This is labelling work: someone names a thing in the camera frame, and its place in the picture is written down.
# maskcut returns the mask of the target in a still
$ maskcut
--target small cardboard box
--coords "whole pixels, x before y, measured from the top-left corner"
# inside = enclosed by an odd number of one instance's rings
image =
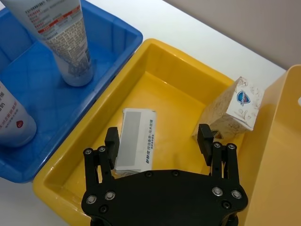
[[[240,77],[218,98],[208,105],[193,132],[197,139],[198,125],[208,124],[215,139],[230,139],[252,131],[264,91]]]

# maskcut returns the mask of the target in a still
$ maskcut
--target black screw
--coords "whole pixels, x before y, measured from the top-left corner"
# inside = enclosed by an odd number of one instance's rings
[[[145,176],[146,176],[147,178],[150,178],[150,177],[152,176],[152,172],[151,172],[151,171],[146,172],[146,173],[145,173]]]
[[[101,213],[101,214],[104,214],[104,213],[106,213],[107,211],[108,211],[108,206],[107,205],[102,205],[100,208],[99,208],[99,212]]]
[[[177,170],[173,170],[171,173],[172,173],[172,175],[175,176],[175,177],[177,177],[177,176],[180,175],[179,171],[177,171]]]
[[[222,207],[224,207],[226,210],[231,209],[231,203],[228,201],[222,201]]]

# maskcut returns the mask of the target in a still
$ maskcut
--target plastic container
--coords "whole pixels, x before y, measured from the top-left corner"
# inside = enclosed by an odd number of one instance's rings
[[[0,177],[33,180],[142,42],[142,34],[124,21],[86,1],[81,4],[95,74],[80,88],[67,85],[51,51],[7,9],[0,11],[0,80],[37,123],[27,145],[0,147]]]
[[[125,108],[157,113],[154,170],[200,173],[205,162],[192,132],[205,105],[232,82],[167,44],[146,40],[36,176],[36,195],[68,224],[89,225],[81,210],[83,150],[104,145],[110,126],[120,133]],[[241,138],[233,142],[239,146]]]
[[[53,51],[65,82],[87,85],[93,78],[80,0],[2,0],[18,21]]]
[[[23,146],[36,131],[33,118],[0,81],[0,145]]]
[[[269,87],[254,131],[230,140],[238,145],[240,183],[249,197],[240,226],[292,226],[300,220],[300,74],[301,65],[292,67]],[[157,112],[155,169],[208,173],[191,134],[205,105],[232,82],[171,46],[145,41],[36,176],[34,192],[69,224],[89,225],[81,210],[83,150],[104,145],[108,127],[120,131],[126,107]]]

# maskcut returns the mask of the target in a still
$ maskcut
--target red logo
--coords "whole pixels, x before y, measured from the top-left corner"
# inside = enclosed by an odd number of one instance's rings
[[[18,128],[21,128],[23,126],[23,121],[17,121],[17,127]]]

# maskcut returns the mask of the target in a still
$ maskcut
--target yellow plastic tray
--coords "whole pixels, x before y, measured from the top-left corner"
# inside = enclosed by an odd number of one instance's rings
[[[200,173],[203,156],[192,132],[204,107],[232,80],[185,53],[146,40],[36,176],[34,191],[71,225],[89,225],[83,150],[104,145],[107,128],[121,131],[124,108],[157,112],[154,169]]]
[[[292,195],[294,187],[301,189],[296,170],[301,153],[292,141],[300,147],[301,125],[286,114],[294,110],[295,117],[300,115],[301,68],[289,72],[293,75],[284,75],[266,91],[254,131],[230,141],[238,145],[241,184],[250,202],[239,215],[240,225],[293,225],[298,217],[294,207],[300,195]],[[127,107],[157,112],[154,169],[207,173],[191,134],[204,107],[232,82],[171,46],[146,40],[36,176],[36,195],[69,224],[88,226],[90,218],[80,207],[85,191],[82,152],[104,145],[108,127],[121,131]],[[294,105],[287,101],[291,98]]]

